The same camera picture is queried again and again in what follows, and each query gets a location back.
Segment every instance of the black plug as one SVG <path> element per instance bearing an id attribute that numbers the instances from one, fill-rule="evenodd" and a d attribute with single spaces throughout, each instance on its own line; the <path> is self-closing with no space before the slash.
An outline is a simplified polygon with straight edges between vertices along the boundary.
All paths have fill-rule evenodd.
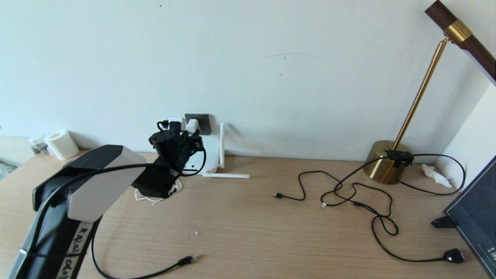
<path id="1" fill-rule="evenodd" d="M 459 264 L 465 260 L 460 250 L 456 248 L 446 251 L 442 258 L 454 264 Z"/>
<path id="2" fill-rule="evenodd" d="M 187 256 L 185 258 L 182 258 L 178 261 L 177 265 L 182 267 L 183 265 L 190 264 L 192 261 L 196 260 L 196 256 Z"/>
<path id="3" fill-rule="evenodd" d="M 393 167 L 398 168 L 401 163 L 407 167 L 412 165 L 414 156 L 408 151 L 384 150 L 387 156 L 394 161 Z"/>
<path id="4" fill-rule="evenodd" d="M 449 216 L 444 216 L 441 218 L 437 218 L 436 220 L 432 221 L 431 224 L 439 229 L 439 228 L 456 228 L 458 225 L 451 219 Z"/>

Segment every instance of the desk surface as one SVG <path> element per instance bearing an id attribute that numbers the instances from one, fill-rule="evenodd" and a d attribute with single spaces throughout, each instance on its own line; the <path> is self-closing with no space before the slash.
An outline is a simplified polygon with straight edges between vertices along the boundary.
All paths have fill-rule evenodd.
<path id="1" fill-rule="evenodd" d="M 141 153 L 149 162 L 156 155 Z M 34 212 L 31 191 L 58 171 L 64 162 L 37 155 L 0 181 L 0 277 L 7 276 Z M 394 198 L 392 218 L 400 234 L 378 234 L 391 251 L 407 258 L 436 258 L 458 248 L 462 264 L 407 263 L 386 254 L 371 232 L 373 215 L 350 203 L 320 207 L 319 197 L 335 182 L 322 174 L 303 178 L 307 199 L 276 199 L 273 192 L 300 196 L 298 174 L 325 170 L 337 178 L 359 162 L 227 157 L 224 171 L 248 173 L 250 179 L 181 178 L 184 189 L 156 205 L 134 199 L 129 188 L 105 213 L 95 240 L 95 254 L 103 270 L 130 278 L 161 270 L 191 254 L 194 264 L 160 278 L 289 279 L 289 278 L 487 278 L 488 276 L 455 230 L 434 229 L 430 222 L 455 196 L 440 197 L 399 185 L 381 185 L 363 172 L 351 177 L 387 190 Z M 420 166 L 404 180 L 435 191 L 447 191 L 423 176 Z M 387 197 L 359 189 L 358 201 L 387 210 Z M 89 253 L 80 279 L 101 278 Z"/>

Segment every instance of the white cable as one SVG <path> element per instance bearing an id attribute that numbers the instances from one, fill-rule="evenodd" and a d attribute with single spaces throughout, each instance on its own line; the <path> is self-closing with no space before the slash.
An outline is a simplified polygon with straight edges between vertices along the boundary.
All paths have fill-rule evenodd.
<path id="1" fill-rule="evenodd" d="M 182 188 L 183 188 L 183 184 L 181 183 L 181 181 L 179 181 L 179 179 L 176 180 L 176 182 L 174 183 L 174 187 L 176 188 L 176 192 L 179 192 Z M 153 202 L 152 205 L 154 206 L 156 203 L 159 203 L 161 201 L 163 201 L 164 199 L 159 199 L 159 200 L 153 200 L 151 199 L 150 197 L 142 197 L 142 198 L 138 198 L 138 189 L 134 189 L 134 198 L 137 200 L 137 201 L 144 201 L 144 200 L 147 200 L 147 201 L 151 201 Z"/>

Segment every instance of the white wall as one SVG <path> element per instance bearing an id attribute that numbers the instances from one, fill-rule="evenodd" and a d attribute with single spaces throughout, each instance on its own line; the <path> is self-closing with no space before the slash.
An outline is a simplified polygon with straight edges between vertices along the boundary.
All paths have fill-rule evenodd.
<path id="1" fill-rule="evenodd" d="M 496 87 L 488 87 L 443 154 L 463 165 L 467 172 L 465 186 L 496 156 Z M 453 178 L 456 187 L 461 185 L 463 175 L 456 162 L 443 158 L 436 165 Z"/>
<path id="2" fill-rule="evenodd" d="M 3 1 L 0 136 L 152 151 L 158 120 L 200 112 L 232 124 L 233 154 L 363 160 L 443 38 L 432 2 Z M 494 54 L 495 1 L 444 3 Z M 449 45 L 403 143 L 442 152 L 487 84 Z"/>

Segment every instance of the desk lamp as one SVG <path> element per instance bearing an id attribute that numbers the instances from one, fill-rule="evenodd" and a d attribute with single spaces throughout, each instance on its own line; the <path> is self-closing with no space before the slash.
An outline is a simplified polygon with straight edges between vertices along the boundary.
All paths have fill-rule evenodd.
<path id="1" fill-rule="evenodd" d="M 380 140 L 376 141 L 372 149 L 370 150 L 367 162 L 374 159 L 379 159 L 382 157 L 387 157 L 387 150 L 397 150 L 397 151 L 407 151 L 411 153 L 411 150 L 406 146 L 400 144 L 403 135 L 412 120 L 413 114 L 420 103 L 420 99 L 424 94 L 429 80 L 434 72 L 437 62 L 441 58 L 441 54 L 444 51 L 444 47 L 447 42 L 452 42 L 457 45 L 460 49 L 464 50 L 469 56 L 476 60 L 479 66 L 483 69 L 483 72 L 491 80 L 493 84 L 496 85 L 496 68 L 495 59 L 491 53 L 479 42 L 479 40 L 472 34 L 472 31 L 463 24 L 463 22 L 458 19 L 453 13 L 443 5 L 440 1 L 434 2 L 425 13 L 443 30 L 445 38 L 439 42 L 434 55 L 431 60 L 431 64 L 427 69 L 427 73 L 424 76 L 417 96 L 415 97 L 410 111 L 408 112 L 403 126 L 401 127 L 398 136 L 395 141 L 390 140 Z M 406 162 L 394 165 L 394 161 L 385 158 L 382 160 L 377 160 L 374 163 L 369 164 L 364 168 L 365 173 L 375 181 L 384 184 L 395 184 L 403 175 Z"/>

